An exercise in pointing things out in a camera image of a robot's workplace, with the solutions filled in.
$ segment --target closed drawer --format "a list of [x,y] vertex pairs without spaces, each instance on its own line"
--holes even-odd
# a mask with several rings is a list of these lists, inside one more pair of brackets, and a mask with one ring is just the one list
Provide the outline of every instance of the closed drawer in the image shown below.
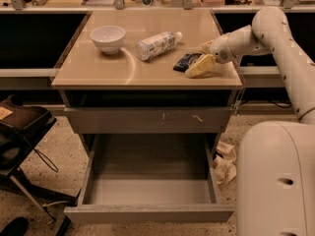
[[75,133],[221,133],[229,107],[75,107],[65,112]]
[[209,143],[200,134],[97,135],[74,222],[222,222]]

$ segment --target wooden countertop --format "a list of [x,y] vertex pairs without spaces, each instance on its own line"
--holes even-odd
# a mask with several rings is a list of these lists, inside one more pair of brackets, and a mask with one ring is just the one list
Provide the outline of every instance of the wooden countertop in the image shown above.
[[[118,54],[105,55],[92,43],[90,33],[103,25],[126,30]],[[136,56],[136,43],[162,31],[181,31],[175,49],[143,62]],[[187,52],[219,36],[209,9],[97,10],[82,30],[52,86],[57,89],[239,89],[242,83],[232,63],[217,64],[206,79],[187,79],[173,66]]]

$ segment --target crumpled paper bag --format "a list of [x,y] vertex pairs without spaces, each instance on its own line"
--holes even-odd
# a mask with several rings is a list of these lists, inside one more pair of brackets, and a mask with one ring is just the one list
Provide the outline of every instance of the crumpled paper bag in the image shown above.
[[228,184],[236,177],[236,167],[234,161],[236,160],[236,152],[233,145],[226,144],[219,141],[217,145],[217,152],[222,155],[214,160],[214,172],[217,179],[217,184]]

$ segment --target speckled floor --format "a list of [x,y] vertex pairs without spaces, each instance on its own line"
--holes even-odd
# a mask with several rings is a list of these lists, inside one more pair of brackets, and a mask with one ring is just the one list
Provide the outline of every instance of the speckled floor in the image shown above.
[[[281,111],[273,114],[245,111],[239,116],[232,116],[221,140],[235,145],[238,150],[241,138],[253,125],[267,120],[294,121],[294,116]],[[22,168],[28,178],[36,185],[53,189],[69,195],[77,195],[88,162],[77,135],[73,134],[65,117],[57,117],[58,121],[46,137],[40,142],[38,148],[45,153],[59,168],[55,173],[49,169],[40,158],[32,153],[22,164]],[[235,205],[236,180],[228,185],[220,187],[221,201],[224,204]],[[0,191],[0,230],[12,219],[23,216],[29,221],[29,229],[26,235],[56,235],[64,218],[64,206],[50,206],[49,211],[57,221],[48,224],[46,214],[25,196]],[[108,235],[108,236],[136,236],[136,235],[236,235],[236,214],[227,223],[188,223],[188,224],[71,224],[66,235]]]

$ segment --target chair leg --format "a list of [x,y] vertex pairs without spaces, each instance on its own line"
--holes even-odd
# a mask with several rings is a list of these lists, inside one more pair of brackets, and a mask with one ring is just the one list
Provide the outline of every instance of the chair leg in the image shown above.
[[42,211],[44,211],[52,222],[55,222],[56,219],[48,212],[48,210],[41,206],[41,204],[32,196],[28,189],[14,176],[12,175],[10,179],[20,188],[20,190]]

